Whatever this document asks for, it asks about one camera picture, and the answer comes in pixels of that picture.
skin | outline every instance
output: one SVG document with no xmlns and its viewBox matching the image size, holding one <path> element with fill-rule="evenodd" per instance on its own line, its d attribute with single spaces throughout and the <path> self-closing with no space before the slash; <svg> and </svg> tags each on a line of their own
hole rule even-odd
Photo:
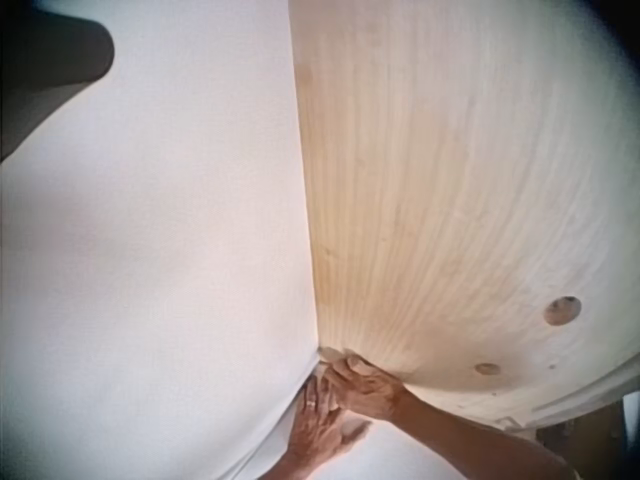
<svg viewBox="0 0 640 480">
<path fill-rule="evenodd" d="M 330 410 L 333 401 L 337 410 Z M 575 480 L 574 470 L 540 445 L 458 418 L 421 401 L 393 375 L 352 354 L 327 366 L 298 399 L 287 453 L 262 480 L 303 480 L 347 452 L 366 434 L 364 424 L 341 432 L 344 410 L 387 421 L 474 480 Z"/>
<path fill-rule="evenodd" d="M 334 392 L 327 379 L 312 376 L 296 403 L 287 451 L 261 480 L 304 480 L 329 460 L 347 453 L 367 434 L 371 422 L 364 422 L 344 434 L 345 411 L 332 408 Z"/>
</svg>

circular hole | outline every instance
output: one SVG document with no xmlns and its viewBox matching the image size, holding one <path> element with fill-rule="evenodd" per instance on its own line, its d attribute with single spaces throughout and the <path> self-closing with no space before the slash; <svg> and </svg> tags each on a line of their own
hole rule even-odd
<svg viewBox="0 0 640 480">
<path fill-rule="evenodd" d="M 544 319 L 549 325 L 557 327 L 575 320 L 582 310 L 582 303 L 576 297 L 560 297 L 544 309 Z"/>
<path fill-rule="evenodd" d="M 496 365 L 495 363 L 479 363 L 475 367 L 476 372 L 480 375 L 499 375 L 500 374 L 500 365 Z"/>
</svg>

hand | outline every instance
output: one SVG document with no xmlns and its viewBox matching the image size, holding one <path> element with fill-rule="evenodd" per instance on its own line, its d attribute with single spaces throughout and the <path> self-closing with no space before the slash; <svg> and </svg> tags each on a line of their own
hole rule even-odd
<svg viewBox="0 0 640 480">
<path fill-rule="evenodd" d="M 411 396 L 400 380 L 355 354 L 331 363 L 323 378 L 340 407 L 379 420 L 391 420 L 403 398 Z"/>
<path fill-rule="evenodd" d="M 311 472 L 332 458 L 348 452 L 367 434 L 370 422 L 348 435 L 342 433 L 344 410 L 331 410 L 332 389 L 326 379 L 312 376 L 298 397 L 288 461 Z"/>
</svg>

wooden panel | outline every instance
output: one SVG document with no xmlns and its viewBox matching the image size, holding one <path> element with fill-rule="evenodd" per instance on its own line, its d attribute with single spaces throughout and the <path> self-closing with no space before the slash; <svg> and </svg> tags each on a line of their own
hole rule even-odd
<svg viewBox="0 0 640 480">
<path fill-rule="evenodd" d="M 511 428 L 638 353 L 638 92 L 584 11 L 290 16 L 322 345 Z"/>
</svg>

light wood grain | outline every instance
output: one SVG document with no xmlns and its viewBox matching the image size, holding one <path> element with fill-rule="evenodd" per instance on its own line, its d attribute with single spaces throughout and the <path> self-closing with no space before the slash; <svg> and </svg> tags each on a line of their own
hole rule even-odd
<svg viewBox="0 0 640 480">
<path fill-rule="evenodd" d="M 291 0 L 290 17 L 322 345 L 503 427 L 640 351 L 638 92 L 584 11 Z M 547 324 L 565 295 L 580 315 Z"/>
</svg>

